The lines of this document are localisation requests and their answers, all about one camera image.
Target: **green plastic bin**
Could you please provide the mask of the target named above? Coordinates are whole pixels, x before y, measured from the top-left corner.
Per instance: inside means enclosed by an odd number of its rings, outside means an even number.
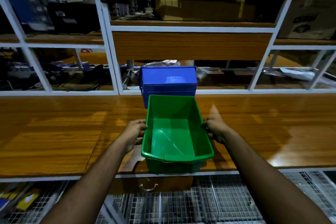
[[[214,152],[195,97],[150,95],[141,155],[154,174],[197,172]]]

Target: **plastic bin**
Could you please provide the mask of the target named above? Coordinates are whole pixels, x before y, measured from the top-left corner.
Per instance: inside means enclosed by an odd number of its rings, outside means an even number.
[[[197,88],[194,66],[141,67],[139,85],[145,108],[149,95],[195,96]]]
[[[195,97],[150,95],[141,155],[150,172],[197,172],[214,151]]]

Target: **forearm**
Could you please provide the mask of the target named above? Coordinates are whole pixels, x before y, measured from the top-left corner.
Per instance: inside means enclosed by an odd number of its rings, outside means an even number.
[[[120,138],[49,211],[41,224],[93,224],[125,156]]]
[[[268,224],[330,223],[313,201],[258,155],[237,132],[229,129],[220,137]]]

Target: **blue plastic bin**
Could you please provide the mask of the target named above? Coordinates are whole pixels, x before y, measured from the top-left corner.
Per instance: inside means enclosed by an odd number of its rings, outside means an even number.
[[[194,97],[197,88],[195,70],[194,66],[141,67],[138,81],[145,108],[149,95]]]

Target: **wooden drawer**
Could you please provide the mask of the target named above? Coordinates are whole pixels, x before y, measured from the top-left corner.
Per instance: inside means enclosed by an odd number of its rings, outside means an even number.
[[[109,194],[189,190],[193,179],[193,176],[117,178],[113,181]]]
[[[121,60],[261,60],[270,33],[113,32]]]

